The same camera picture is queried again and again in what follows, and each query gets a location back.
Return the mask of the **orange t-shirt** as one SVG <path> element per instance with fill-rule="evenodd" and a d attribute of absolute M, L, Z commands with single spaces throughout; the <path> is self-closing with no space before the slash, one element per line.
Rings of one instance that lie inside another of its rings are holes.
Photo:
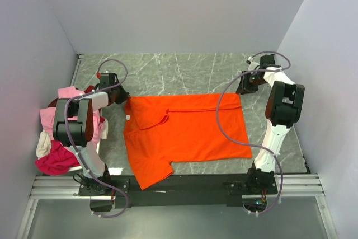
<path fill-rule="evenodd" d="M 142 190 L 173 174 L 173 162 L 252 158 L 235 93 L 130 97 L 125 106 L 128 160 Z"/>

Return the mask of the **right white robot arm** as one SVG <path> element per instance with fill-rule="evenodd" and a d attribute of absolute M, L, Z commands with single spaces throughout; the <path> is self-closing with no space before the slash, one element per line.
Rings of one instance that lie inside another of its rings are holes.
<path fill-rule="evenodd" d="M 268 84 L 271 92 L 267 100 L 265 118 L 267 128 L 262 148 L 253 162 L 253 168 L 263 173 L 272 173 L 279 163 L 283 141 L 298 122 L 303 106 L 305 87 L 293 82 L 284 72 L 285 68 L 275 62 L 275 56 L 283 56 L 274 51 L 257 53 L 247 60 L 248 70 L 242 72 L 236 93 L 255 93 L 258 87 Z"/>

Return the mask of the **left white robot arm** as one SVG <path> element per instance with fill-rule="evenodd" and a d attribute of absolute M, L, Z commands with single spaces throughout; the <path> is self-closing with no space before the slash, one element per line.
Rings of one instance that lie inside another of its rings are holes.
<path fill-rule="evenodd" d="M 129 93 L 124 90 L 117 74 L 99 73 L 95 90 L 83 96 L 59 98 L 56 103 L 53 137 L 72 152 L 83 170 L 84 183 L 92 184 L 98 195 L 112 188 L 108 168 L 93 143 L 95 124 L 93 113 L 113 103 L 122 104 Z"/>

